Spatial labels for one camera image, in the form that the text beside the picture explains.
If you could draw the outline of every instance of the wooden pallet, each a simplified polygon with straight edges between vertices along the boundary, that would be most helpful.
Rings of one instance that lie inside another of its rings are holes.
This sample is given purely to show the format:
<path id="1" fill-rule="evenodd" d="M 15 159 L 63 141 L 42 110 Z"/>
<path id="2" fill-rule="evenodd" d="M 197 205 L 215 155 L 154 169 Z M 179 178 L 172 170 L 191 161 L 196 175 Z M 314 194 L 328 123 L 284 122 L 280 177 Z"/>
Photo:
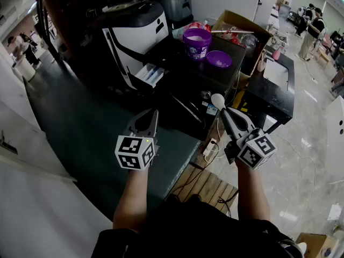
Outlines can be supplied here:
<path id="1" fill-rule="evenodd" d="M 225 132 L 225 128 L 221 119 L 219 119 L 218 128 L 220 137 L 222 137 L 223 133 Z M 226 214 L 228 211 L 227 206 L 225 204 L 218 203 L 219 197 L 224 200 L 228 200 L 235 194 L 237 188 L 226 183 L 225 181 L 220 180 L 217 175 L 206 170 L 205 168 L 208 163 L 204 160 L 204 157 L 202 155 L 205 147 L 208 145 L 208 142 L 211 139 L 216 139 L 217 142 L 219 142 L 219 134 L 217 132 L 217 122 L 215 121 L 207 140 L 203 141 L 196 151 L 197 157 L 195 160 L 195 164 L 198 165 L 199 168 L 195 168 L 191 164 L 188 164 L 188 166 L 185 168 L 184 172 L 170 191 L 170 194 L 173 193 L 175 195 L 178 195 L 179 199 L 182 202 L 186 202 L 193 194 L 199 194 L 202 198 L 202 202 L 208 203 Z M 210 154 L 210 157 L 207 158 L 207 160 L 210 162 L 212 160 L 212 155 L 214 156 L 215 154 Z M 229 208 L 233 204 L 234 200 L 235 198 L 227 203 Z"/>
<path id="2" fill-rule="evenodd" d="M 225 204 L 218 203 L 219 197 L 227 200 L 235 194 L 237 188 L 220 180 L 217 175 L 210 173 L 206 169 L 203 170 L 202 173 L 200 172 L 200 169 L 189 164 L 170 193 L 177 195 L 181 202 L 186 202 L 193 194 L 199 194 L 202 198 L 202 202 L 208 203 L 226 214 L 228 211 L 227 206 Z M 233 204 L 234 200 L 235 198 L 227 203 L 229 208 Z"/>

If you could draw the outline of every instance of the purple lid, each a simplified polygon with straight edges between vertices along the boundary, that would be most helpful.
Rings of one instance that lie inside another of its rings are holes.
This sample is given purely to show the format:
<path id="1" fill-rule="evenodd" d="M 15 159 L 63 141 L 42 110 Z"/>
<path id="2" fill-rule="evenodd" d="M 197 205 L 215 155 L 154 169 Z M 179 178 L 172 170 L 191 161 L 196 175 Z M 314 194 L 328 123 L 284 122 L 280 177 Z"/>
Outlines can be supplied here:
<path id="1" fill-rule="evenodd" d="M 228 68 L 232 65 L 232 58 L 222 51 L 211 51 L 206 55 L 208 62 L 220 68 Z"/>

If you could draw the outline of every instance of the pink object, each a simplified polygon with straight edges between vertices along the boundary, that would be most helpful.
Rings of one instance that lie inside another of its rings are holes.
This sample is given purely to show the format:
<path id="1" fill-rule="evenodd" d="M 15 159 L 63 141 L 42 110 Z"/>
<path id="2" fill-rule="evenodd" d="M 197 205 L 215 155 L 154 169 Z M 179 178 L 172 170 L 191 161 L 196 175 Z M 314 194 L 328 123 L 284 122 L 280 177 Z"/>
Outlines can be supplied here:
<path id="1" fill-rule="evenodd" d="M 273 53 L 273 59 L 278 60 L 280 58 L 280 55 L 281 55 L 280 48 L 278 48 Z"/>
<path id="2" fill-rule="evenodd" d="M 330 40 L 328 34 L 326 34 L 326 35 L 324 36 L 324 39 L 322 40 L 322 45 L 323 45 L 324 47 L 329 48 L 329 49 L 331 48 L 332 43 L 331 43 L 331 40 Z"/>

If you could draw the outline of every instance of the tiled floor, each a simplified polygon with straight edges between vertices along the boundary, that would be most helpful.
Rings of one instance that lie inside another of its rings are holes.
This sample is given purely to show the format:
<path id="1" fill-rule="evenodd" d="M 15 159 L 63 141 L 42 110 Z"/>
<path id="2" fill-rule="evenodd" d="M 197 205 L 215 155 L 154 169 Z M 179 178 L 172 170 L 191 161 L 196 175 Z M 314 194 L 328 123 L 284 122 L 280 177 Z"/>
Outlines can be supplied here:
<path id="1" fill-rule="evenodd" d="M 280 25 L 280 31 L 288 32 L 290 40 L 286 56 L 295 63 L 294 114 L 291 121 L 271 134 L 278 152 L 259 171 L 271 208 L 271 221 L 283 233 L 293 237 L 299 232 L 328 234 L 338 223 L 327 220 L 332 204 L 344 205 L 344 182 L 330 184 L 334 180 L 324 165 L 325 110 L 333 100 L 328 90 L 336 71 L 331 62 L 325 67 L 322 59 L 306 63 L 296 58 L 294 54 L 303 39 L 293 34 L 292 24 L 280 20 Z M 209 171 L 238 186 L 236 166 L 229 165 L 225 157 L 215 160 Z M 232 216 L 237 218 L 236 205 Z"/>

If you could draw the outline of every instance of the black cord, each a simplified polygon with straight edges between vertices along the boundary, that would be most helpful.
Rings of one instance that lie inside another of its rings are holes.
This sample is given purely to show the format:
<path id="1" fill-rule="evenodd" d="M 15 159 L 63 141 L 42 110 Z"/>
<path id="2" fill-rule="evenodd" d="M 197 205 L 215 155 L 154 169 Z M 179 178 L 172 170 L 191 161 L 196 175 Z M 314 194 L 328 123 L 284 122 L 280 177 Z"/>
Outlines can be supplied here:
<path id="1" fill-rule="evenodd" d="M 224 200 L 224 199 L 222 199 L 221 197 L 219 197 L 219 199 L 218 199 L 218 203 L 220 203 L 220 204 L 225 204 L 226 205 L 226 207 L 227 207 L 227 209 L 228 209 L 228 212 L 229 212 L 229 215 L 230 215 L 230 218 L 232 217 L 232 215 L 231 215 L 231 210 L 230 210 L 230 207 L 228 206 L 228 203 L 233 199 L 233 198 L 235 198 L 236 197 L 236 195 L 238 194 L 238 192 L 239 192 L 239 190 L 237 190 L 235 193 L 234 193 L 234 195 L 231 197 L 231 198 L 229 198 L 228 200 Z"/>
<path id="2" fill-rule="evenodd" d="M 207 165 L 206 165 L 206 167 L 204 167 L 190 182 L 188 182 L 188 183 L 186 183 L 186 184 L 184 184 L 184 185 L 181 185 L 180 187 L 177 187 L 175 190 L 173 190 L 172 192 L 171 192 L 171 194 L 170 195 L 172 195 L 176 190 L 178 190 L 178 189 L 180 189 L 180 188 L 184 188 L 185 186 L 187 186 L 187 185 L 189 185 L 190 183 L 192 183 L 197 177 L 198 177 L 198 175 L 200 175 L 203 171 L 204 171 L 204 169 L 205 168 L 207 168 L 215 159 L 216 159 L 216 156 L 219 154 L 219 151 L 220 151 L 220 147 L 219 147 L 219 145 L 216 143 L 216 142 L 214 142 L 214 141 L 212 141 L 211 142 L 212 144 L 215 144 L 216 146 L 217 146 L 217 152 L 216 152 L 216 155 L 213 157 L 213 159 L 211 160 L 211 162 L 209 162 Z"/>

